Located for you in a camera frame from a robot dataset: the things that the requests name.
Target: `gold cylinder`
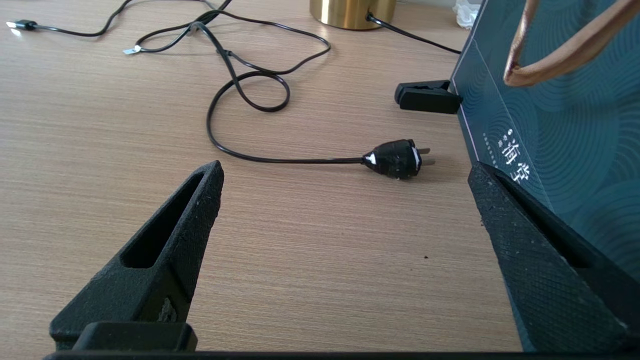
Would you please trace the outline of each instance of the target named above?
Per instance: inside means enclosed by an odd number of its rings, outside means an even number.
[[[318,21],[349,30],[368,30],[380,26],[367,21],[369,12],[390,22],[396,9],[396,0],[310,0],[309,11]]]

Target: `wooden table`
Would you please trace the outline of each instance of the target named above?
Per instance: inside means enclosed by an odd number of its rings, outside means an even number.
[[[120,0],[6,0],[0,19],[95,31]],[[209,142],[207,106],[229,75],[211,43],[125,56],[140,36],[205,11],[142,1],[98,39],[0,31],[0,348],[52,352],[47,326],[191,171],[226,173],[189,323],[200,350],[518,350],[509,302],[467,186],[453,115],[403,111],[400,82],[448,78],[456,56],[390,31],[324,26],[304,0],[235,0],[238,15],[326,37],[333,50],[285,78],[290,105],[261,113],[230,91],[220,141],[272,157],[360,156],[413,138],[437,164],[410,181],[361,165],[272,165]],[[394,23],[461,48],[449,9],[398,4]],[[284,69],[322,48],[279,29],[216,19],[222,44]],[[167,42],[168,37],[154,40]],[[239,72],[246,69],[238,65]],[[284,92],[245,83],[260,104]]]

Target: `black plug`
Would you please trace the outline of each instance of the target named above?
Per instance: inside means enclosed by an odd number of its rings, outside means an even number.
[[[434,160],[422,161],[420,154],[429,149],[418,149],[413,140],[396,140],[377,146],[362,156],[362,163],[379,174],[406,179],[416,176],[422,165],[433,165]]]
[[[7,21],[6,25],[12,29],[33,31],[36,29],[37,22],[32,20]]]

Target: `bag handle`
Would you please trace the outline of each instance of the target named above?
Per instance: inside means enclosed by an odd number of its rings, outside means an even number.
[[[527,0],[525,3],[504,69],[504,83],[508,86],[533,86],[588,63],[640,12],[640,0],[617,0],[554,52],[521,67],[520,54],[539,3],[540,0]]]

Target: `power cord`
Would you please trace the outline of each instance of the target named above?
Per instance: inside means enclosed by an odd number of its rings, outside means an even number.
[[[414,40],[425,42],[427,44],[439,47],[439,48],[441,48],[443,50],[452,52],[454,54],[460,54],[460,50],[451,49],[450,47],[446,47],[444,45],[440,45],[437,42],[434,42],[434,41],[431,41],[431,40],[427,40],[425,38],[421,38],[418,35],[414,35],[414,34],[408,32],[408,31],[402,30],[401,28],[397,28],[397,27],[389,24],[388,22],[384,22],[384,21],[378,19],[371,12],[367,14],[367,21],[375,22],[376,24],[382,26],[383,28],[387,28],[387,29],[389,29],[391,31],[395,31],[396,33],[399,33],[400,35],[404,35],[406,37],[410,37],[410,38],[412,38]]]
[[[75,35],[75,36],[80,36],[80,37],[99,37],[103,34],[105,34],[107,32],[107,30],[109,29],[113,19],[120,13],[122,13],[125,8],[127,7],[127,5],[132,2],[133,0],[125,0],[122,5],[120,5],[120,7],[111,14],[111,16],[109,17],[109,19],[107,20],[107,23],[104,25],[104,27],[96,32],[96,33],[80,33],[80,32],[76,32],[76,31],[69,31],[69,30],[64,30],[64,29],[60,29],[60,28],[55,28],[52,26],[42,26],[37,24],[35,21],[32,20],[20,20],[20,21],[15,21],[15,22],[7,22],[7,25],[10,28],[14,28],[14,29],[23,29],[23,30],[27,30],[27,31],[34,31],[34,30],[47,30],[47,31],[55,31],[55,32],[59,32],[59,33],[64,33],[64,34],[68,34],[68,35]],[[214,6],[206,1],[206,0],[195,0],[195,1],[201,1],[203,3],[205,3],[208,7],[214,9]],[[270,22],[270,21],[263,21],[263,20],[255,20],[255,19],[249,19],[246,17],[241,17],[238,15],[233,15],[231,13],[225,12],[224,9],[229,5],[229,3],[231,3],[231,0],[225,0],[224,3],[222,3],[220,5],[220,7],[218,9],[214,9],[214,10],[209,10],[203,14],[201,14],[200,16],[198,16],[194,21],[189,22],[187,24],[182,24],[182,25],[178,25],[178,26],[173,26],[170,28],[165,28],[165,29],[160,29],[157,31],[153,31],[143,37],[141,37],[140,39],[138,39],[138,41],[135,43],[135,46],[132,49],[128,49],[128,50],[124,50],[125,54],[135,54],[135,53],[160,53],[162,51],[168,50],[171,47],[175,46],[178,42],[180,42],[186,35],[190,34],[190,33],[194,33],[197,30],[200,30],[214,45],[214,47],[216,48],[216,52],[222,57],[222,60],[224,61],[227,70],[229,71],[229,74],[231,76],[231,80],[225,84],[224,86],[222,86],[220,88],[220,90],[218,90],[218,93],[214,96],[213,100],[211,101],[211,104],[209,105],[209,111],[207,112],[207,118],[206,118],[206,128],[207,128],[207,134],[209,136],[210,141],[221,151],[231,155],[231,156],[235,156],[237,158],[243,159],[243,160],[248,160],[248,161],[256,161],[256,162],[260,162],[260,163],[290,163],[290,164],[348,164],[348,163],[360,163],[360,164],[364,164],[367,167],[369,167],[371,170],[379,173],[379,174],[383,174],[383,175],[387,175],[390,177],[394,177],[394,178],[399,178],[399,179],[404,179],[407,177],[411,177],[411,176],[415,176],[418,174],[421,165],[423,165],[423,161],[422,161],[422,157],[420,156],[421,154],[427,154],[429,152],[429,149],[418,149],[416,148],[413,140],[396,140],[394,142],[388,142],[388,143],[384,143],[381,144],[379,146],[377,146],[375,149],[373,149],[372,151],[368,152],[367,154],[364,154],[361,157],[357,157],[357,158],[326,158],[326,159],[275,159],[275,158],[262,158],[262,157],[257,157],[257,156],[250,156],[250,155],[246,155],[237,151],[233,151],[231,149],[229,149],[228,147],[225,147],[224,145],[222,145],[219,141],[217,141],[217,139],[215,138],[213,131],[212,131],[212,122],[213,122],[213,112],[215,110],[215,107],[220,99],[220,97],[230,88],[232,88],[233,86],[236,88],[236,90],[238,91],[238,93],[240,94],[240,96],[244,99],[244,101],[249,104],[251,107],[255,108],[256,110],[260,110],[260,111],[264,111],[264,112],[276,112],[279,110],[282,110],[283,108],[285,108],[288,103],[289,103],[289,99],[291,97],[291,89],[289,88],[289,85],[287,84],[287,82],[285,81],[284,78],[281,77],[281,75],[285,75],[285,74],[290,74],[292,72],[294,72],[295,70],[297,70],[298,68],[300,68],[302,65],[304,65],[306,62],[313,60],[319,56],[322,56],[324,54],[326,54],[330,49],[331,49],[331,44],[324,38],[313,34],[313,33],[309,33],[307,31],[303,31],[303,30],[299,30],[299,29],[294,29],[294,28],[290,28],[289,26],[285,26],[282,24],[278,24],[276,22]],[[288,69],[288,70],[281,70],[281,71],[277,71],[277,70],[269,70],[269,69],[265,69],[263,67],[257,66],[255,64],[252,64],[244,59],[242,59],[240,56],[238,56],[237,54],[233,53],[232,51],[226,50],[224,49],[224,47],[222,46],[222,44],[218,41],[218,39],[215,37],[215,35],[213,35],[213,33],[211,32],[211,30],[209,30],[209,28],[207,27],[207,24],[210,23],[212,20],[214,20],[218,15],[225,15],[228,17],[231,17],[233,19],[236,20],[241,20],[241,21],[246,21],[246,22],[252,22],[252,23],[257,23],[257,24],[263,24],[263,25],[270,25],[270,26],[276,26],[278,28],[287,30],[287,31],[292,31],[301,35],[306,35],[309,37],[312,37],[320,42],[322,42],[325,46],[326,49],[312,55],[309,56],[308,58],[303,59],[302,61],[300,61],[298,64],[296,64],[294,67]],[[170,41],[168,44],[166,44],[165,46],[159,47],[157,49],[149,49],[146,47],[143,47],[142,44],[144,43],[144,41],[148,40],[149,38],[156,36],[158,34],[161,33],[166,33],[169,31],[176,31],[176,30],[180,30],[182,29],[182,32],[180,34],[178,34],[172,41]],[[251,72],[247,72],[241,75],[237,75],[236,71],[233,67],[233,65],[231,64],[231,58],[236,59],[238,62],[242,63],[243,65],[250,67],[252,69],[254,69],[255,71],[251,71]],[[256,103],[254,103],[253,101],[251,101],[251,99],[249,99],[246,94],[244,93],[242,86],[240,85],[240,81],[244,80],[244,79],[248,79],[248,78],[253,78],[255,76],[262,76],[265,78],[270,78],[270,79],[274,79],[275,81],[279,82],[282,87],[285,89],[286,91],[286,96],[285,99],[276,106],[261,106],[258,105]],[[430,161],[425,161],[424,165],[432,165],[434,163],[433,160]]]

